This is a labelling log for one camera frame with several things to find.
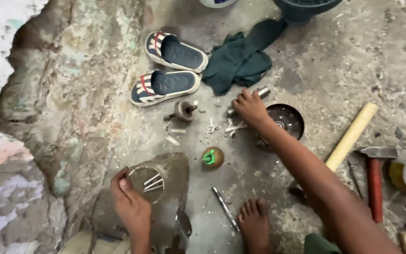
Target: red handle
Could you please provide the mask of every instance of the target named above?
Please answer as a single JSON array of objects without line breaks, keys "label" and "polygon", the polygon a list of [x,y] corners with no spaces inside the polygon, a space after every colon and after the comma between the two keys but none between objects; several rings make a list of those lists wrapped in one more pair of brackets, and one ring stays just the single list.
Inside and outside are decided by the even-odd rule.
[{"label": "red handle", "polygon": [[380,161],[369,158],[368,168],[368,193],[369,208],[375,223],[383,222],[382,177],[380,174]]}]

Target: concrete floor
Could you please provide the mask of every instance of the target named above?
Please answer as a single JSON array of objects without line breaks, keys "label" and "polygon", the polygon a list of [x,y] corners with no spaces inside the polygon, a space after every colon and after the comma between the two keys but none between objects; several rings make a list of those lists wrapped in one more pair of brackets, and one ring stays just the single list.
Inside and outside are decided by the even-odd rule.
[{"label": "concrete floor", "polygon": [[[221,44],[228,33],[247,33],[265,18],[280,17],[272,0],[239,0],[223,9],[206,8],[197,0],[151,0],[145,11],[144,37],[155,30],[172,32],[205,52]],[[301,142],[319,158],[326,159],[366,102],[376,103],[379,110],[356,147],[397,145],[406,150],[406,1],[343,1],[306,26],[288,28],[265,52],[273,68],[254,88],[267,85],[272,90],[264,100],[266,105],[286,103],[300,111],[306,125]],[[146,54],[140,56],[138,75],[155,68],[170,71],[154,65]],[[126,97],[131,87],[126,84]],[[228,126],[224,112],[240,89],[233,86],[226,96],[215,97],[212,89],[202,84],[192,95],[147,108],[134,107],[126,99],[121,117],[124,122],[104,186],[107,188],[110,178],[124,166],[166,152],[184,152],[191,171],[186,212],[194,230],[186,242],[188,253],[242,251],[241,235],[230,226],[210,191],[212,186],[223,192],[235,215],[247,198],[265,198],[271,205],[274,251],[301,253],[304,236],[319,232],[320,220],[287,193],[293,178],[276,155],[255,147],[253,130],[239,130],[235,138],[224,132]],[[184,128],[187,134],[168,133],[162,118],[172,113],[180,99],[198,101],[199,109],[206,113],[197,112],[189,125],[169,125]],[[208,135],[210,118],[220,130]],[[397,127],[403,133],[400,139],[395,136]],[[180,145],[174,147],[166,141],[167,135]],[[226,156],[215,171],[203,169],[200,162],[209,146],[220,147]],[[366,193],[364,162],[354,155],[350,158]],[[336,174],[353,188],[347,160]],[[402,197],[396,198],[395,193],[385,188],[384,224],[392,238],[405,219]],[[170,200],[153,205],[153,244],[161,250],[172,241],[176,205]]]}]

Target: slide sandal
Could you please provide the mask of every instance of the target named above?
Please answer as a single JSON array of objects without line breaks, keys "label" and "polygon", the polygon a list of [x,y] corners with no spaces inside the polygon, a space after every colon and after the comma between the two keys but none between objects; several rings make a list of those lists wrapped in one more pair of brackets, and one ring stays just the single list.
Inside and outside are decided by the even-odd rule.
[{"label": "slide sandal", "polygon": [[189,95],[200,87],[200,77],[191,71],[162,73],[158,70],[140,76],[131,90],[131,102],[147,107],[161,101]]},{"label": "slide sandal", "polygon": [[180,42],[167,32],[152,32],[145,41],[147,54],[156,63],[179,70],[202,72],[208,58],[201,50]]}]

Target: hammer head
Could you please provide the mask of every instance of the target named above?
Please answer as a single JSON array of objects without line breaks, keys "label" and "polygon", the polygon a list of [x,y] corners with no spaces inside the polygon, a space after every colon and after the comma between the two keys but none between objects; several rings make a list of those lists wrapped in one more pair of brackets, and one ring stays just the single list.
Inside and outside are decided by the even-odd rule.
[{"label": "hammer head", "polygon": [[396,147],[364,147],[358,150],[370,158],[397,158],[398,150]]}]

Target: wooden handle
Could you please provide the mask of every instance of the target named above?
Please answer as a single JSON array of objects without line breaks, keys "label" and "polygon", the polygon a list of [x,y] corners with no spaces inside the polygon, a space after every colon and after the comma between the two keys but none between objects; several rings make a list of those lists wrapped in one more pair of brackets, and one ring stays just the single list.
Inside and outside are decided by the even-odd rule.
[{"label": "wooden handle", "polygon": [[377,158],[369,158],[368,160],[368,194],[372,218],[375,223],[382,223],[382,177],[380,174],[380,161]]},{"label": "wooden handle", "polygon": [[335,150],[333,150],[332,154],[325,162],[325,164],[332,171],[336,171],[344,158],[346,158],[347,154],[352,149],[353,145],[358,140],[363,130],[371,121],[372,117],[377,111],[377,108],[378,107],[375,104],[367,103],[359,112],[358,116],[355,118],[349,129],[346,131],[346,134],[344,134]]}]

